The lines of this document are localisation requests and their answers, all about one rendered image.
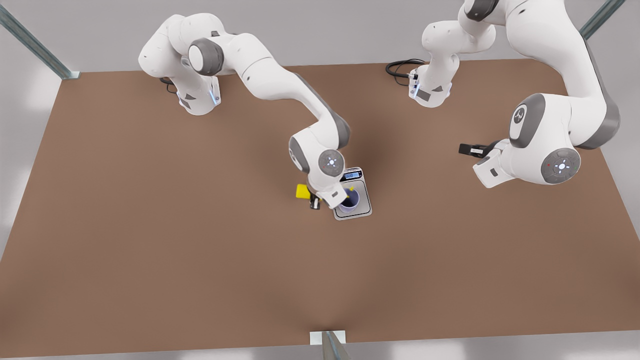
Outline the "pale purple cup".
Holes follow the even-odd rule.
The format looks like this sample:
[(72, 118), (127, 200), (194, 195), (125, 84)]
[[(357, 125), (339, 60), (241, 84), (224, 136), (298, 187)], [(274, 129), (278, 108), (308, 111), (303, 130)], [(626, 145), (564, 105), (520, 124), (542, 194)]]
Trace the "pale purple cup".
[(338, 206), (341, 212), (345, 214), (349, 214), (354, 211), (356, 207), (358, 207), (359, 202), (361, 200), (359, 192), (354, 189), (354, 187), (345, 187), (346, 198), (345, 200)]

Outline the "grey digital kitchen scale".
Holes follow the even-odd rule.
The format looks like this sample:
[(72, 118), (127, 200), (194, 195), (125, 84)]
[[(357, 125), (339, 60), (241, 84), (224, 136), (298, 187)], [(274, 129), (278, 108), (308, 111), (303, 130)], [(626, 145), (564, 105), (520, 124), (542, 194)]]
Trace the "grey digital kitchen scale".
[(368, 189), (364, 178), (364, 172), (360, 167), (350, 167), (345, 169), (345, 173), (340, 179), (342, 187), (354, 187), (359, 193), (359, 204), (355, 210), (345, 213), (339, 207), (334, 208), (334, 218), (338, 221), (355, 219), (368, 216), (372, 213), (372, 207)]

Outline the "silver frame post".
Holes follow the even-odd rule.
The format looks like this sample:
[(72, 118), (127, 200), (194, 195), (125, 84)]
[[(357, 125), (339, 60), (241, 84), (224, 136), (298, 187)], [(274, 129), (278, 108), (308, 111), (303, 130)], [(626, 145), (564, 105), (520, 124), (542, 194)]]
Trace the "silver frame post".
[(352, 360), (345, 349), (345, 330), (325, 330), (310, 332), (311, 346), (322, 346), (323, 360)]
[(46, 46), (41, 43), (13, 14), (0, 4), (0, 25), (41, 60), (62, 80), (78, 79), (80, 71), (71, 71)]
[(583, 39), (588, 40), (625, 2), (626, 0), (605, 0), (579, 29)]

